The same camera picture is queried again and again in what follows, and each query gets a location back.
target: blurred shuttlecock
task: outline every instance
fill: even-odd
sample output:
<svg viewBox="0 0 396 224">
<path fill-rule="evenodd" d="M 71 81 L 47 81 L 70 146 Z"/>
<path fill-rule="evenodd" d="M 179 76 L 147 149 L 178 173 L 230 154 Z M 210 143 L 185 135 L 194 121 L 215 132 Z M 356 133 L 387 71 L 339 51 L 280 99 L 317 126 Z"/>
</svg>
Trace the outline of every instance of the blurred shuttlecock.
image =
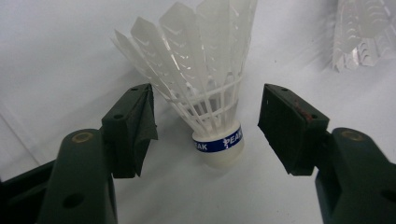
<svg viewBox="0 0 396 224">
<path fill-rule="evenodd" d="M 332 65 L 338 71 L 396 57 L 396 1 L 339 0 Z"/>
<path fill-rule="evenodd" d="M 234 119 L 257 0 L 175 3 L 160 27 L 138 18 L 114 44 L 192 127 L 207 164 L 225 166 L 244 141 Z"/>
</svg>

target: blue band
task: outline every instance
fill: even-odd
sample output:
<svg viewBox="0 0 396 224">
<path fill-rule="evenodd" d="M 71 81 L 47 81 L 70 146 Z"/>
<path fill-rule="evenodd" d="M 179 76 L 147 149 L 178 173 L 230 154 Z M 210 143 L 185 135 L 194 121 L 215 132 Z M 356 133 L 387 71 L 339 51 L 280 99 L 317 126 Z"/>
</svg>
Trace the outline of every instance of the blue band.
<svg viewBox="0 0 396 224">
<path fill-rule="evenodd" d="M 228 135 L 225 138 L 213 142 L 198 142 L 194 140 L 194 144 L 195 147 L 202 152 L 207 152 L 207 153 L 219 152 L 235 146 L 241 141 L 242 138 L 243 138 L 242 129 L 239 126 L 236 132 Z"/>
</svg>

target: white shuttlecock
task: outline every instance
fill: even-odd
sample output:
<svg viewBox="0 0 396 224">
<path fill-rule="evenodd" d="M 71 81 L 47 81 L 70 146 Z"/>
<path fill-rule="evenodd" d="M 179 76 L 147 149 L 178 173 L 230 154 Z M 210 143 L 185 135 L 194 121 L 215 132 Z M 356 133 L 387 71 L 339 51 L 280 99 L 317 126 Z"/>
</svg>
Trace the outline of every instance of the white shuttlecock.
<svg viewBox="0 0 396 224">
<path fill-rule="evenodd" d="M 395 58 L 395 28 L 396 1 L 339 0 L 332 66 L 341 72 Z"/>
<path fill-rule="evenodd" d="M 224 166 L 244 141 L 234 119 L 257 0 L 206 0 L 196 13 L 175 3 L 160 27 L 138 18 L 115 45 L 192 127 L 207 164 Z"/>
</svg>

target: shuttlecock base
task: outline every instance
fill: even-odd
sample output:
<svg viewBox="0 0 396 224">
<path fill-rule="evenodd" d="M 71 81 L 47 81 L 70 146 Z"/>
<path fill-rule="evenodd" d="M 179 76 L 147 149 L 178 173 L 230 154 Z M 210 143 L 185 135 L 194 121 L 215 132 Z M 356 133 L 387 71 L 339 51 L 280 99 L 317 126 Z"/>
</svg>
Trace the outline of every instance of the shuttlecock base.
<svg viewBox="0 0 396 224">
<path fill-rule="evenodd" d="M 192 139 L 205 163 L 214 168 L 226 168 L 235 164 L 245 145 L 239 121 L 235 121 L 224 133 L 210 137 L 193 133 Z"/>
</svg>

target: white background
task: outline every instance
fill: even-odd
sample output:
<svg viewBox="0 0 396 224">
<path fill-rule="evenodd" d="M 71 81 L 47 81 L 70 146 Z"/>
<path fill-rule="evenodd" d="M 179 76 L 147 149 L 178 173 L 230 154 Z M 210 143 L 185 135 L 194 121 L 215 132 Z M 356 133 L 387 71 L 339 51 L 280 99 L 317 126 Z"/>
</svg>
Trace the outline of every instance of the white background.
<svg viewBox="0 0 396 224">
<path fill-rule="evenodd" d="M 99 128 L 130 87 L 145 83 L 113 46 L 137 16 L 157 21 L 176 1 L 0 3 L 0 176 L 56 158 L 67 134 Z M 181 1 L 196 7 L 200 1 Z M 396 62 L 332 69 L 336 0 L 259 1 L 237 117 L 245 151 L 230 170 L 206 167 L 192 130 L 155 93 L 160 140 L 141 178 L 116 180 L 120 223 L 321 223 L 315 175 L 287 175 L 257 127 L 264 83 L 299 94 L 331 119 L 370 135 L 396 162 Z"/>
</svg>

